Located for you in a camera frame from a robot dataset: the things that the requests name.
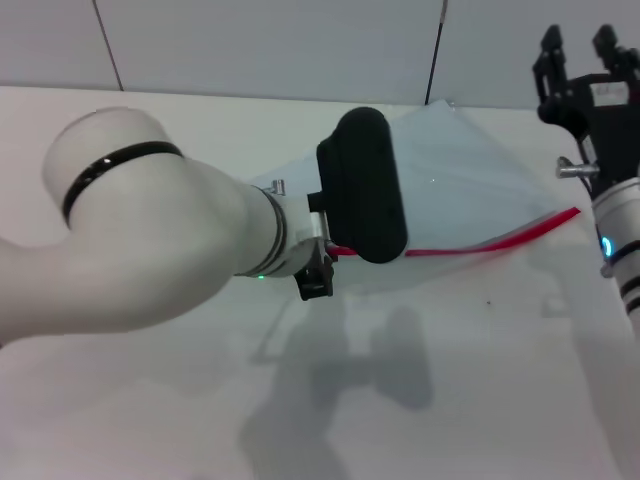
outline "white wall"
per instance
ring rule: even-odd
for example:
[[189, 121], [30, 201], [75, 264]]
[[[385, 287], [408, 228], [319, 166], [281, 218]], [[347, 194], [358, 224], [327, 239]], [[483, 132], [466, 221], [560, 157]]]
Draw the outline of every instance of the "white wall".
[[103, 0], [125, 90], [422, 104], [442, 0]]
[[0, 84], [116, 89], [90, 0], [2, 0]]
[[591, 40], [611, 23], [627, 47], [640, 47], [638, 0], [450, 0], [431, 100], [459, 105], [536, 107], [531, 67], [547, 28], [562, 29], [567, 71], [602, 70]]

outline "white label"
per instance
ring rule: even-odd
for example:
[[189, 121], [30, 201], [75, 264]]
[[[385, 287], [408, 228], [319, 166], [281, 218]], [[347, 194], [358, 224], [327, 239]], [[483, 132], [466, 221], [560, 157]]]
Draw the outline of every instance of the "white label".
[[610, 107], [629, 103], [629, 85], [627, 82], [594, 83], [589, 85], [593, 95], [593, 105]]
[[584, 152], [584, 156], [587, 157], [589, 163], [595, 163], [598, 160], [598, 157], [596, 156], [596, 149], [593, 148], [593, 142], [589, 135], [584, 137], [584, 140], [582, 141], [582, 151]]

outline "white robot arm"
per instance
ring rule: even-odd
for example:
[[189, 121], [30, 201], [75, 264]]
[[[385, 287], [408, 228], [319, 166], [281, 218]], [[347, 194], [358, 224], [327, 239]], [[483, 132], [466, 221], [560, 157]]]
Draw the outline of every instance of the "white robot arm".
[[311, 211], [306, 197], [263, 191], [183, 157], [141, 111], [100, 110], [69, 125], [43, 177], [70, 234], [44, 248], [0, 239], [0, 344], [153, 325], [204, 302], [233, 275], [295, 274], [303, 299], [331, 294], [324, 207]]

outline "white table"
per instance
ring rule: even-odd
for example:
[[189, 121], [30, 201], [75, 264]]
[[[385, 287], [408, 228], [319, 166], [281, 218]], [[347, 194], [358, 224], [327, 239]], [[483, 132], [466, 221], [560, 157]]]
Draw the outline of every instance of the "white table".
[[[247, 179], [303, 156], [353, 107], [1, 88], [1, 236], [65, 235], [41, 185], [44, 151], [75, 117], [123, 104]], [[640, 347], [599, 276], [586, 194], [554, 178], [555, 158], [577, 149], [533, 112], [460, 113], [586, 213], [491, 258], [341, 260], [333, 299], [234, 279], [159, 327], [9, 345], [0, 478], [639, 478]]]

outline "blue led light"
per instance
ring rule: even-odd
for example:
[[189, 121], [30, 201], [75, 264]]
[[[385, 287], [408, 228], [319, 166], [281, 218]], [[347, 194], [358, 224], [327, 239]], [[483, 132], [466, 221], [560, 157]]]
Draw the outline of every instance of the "blue led light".
[[602, 237], [602, 251], [605, 257], [613, 255], [613, 242], [607, 237]]

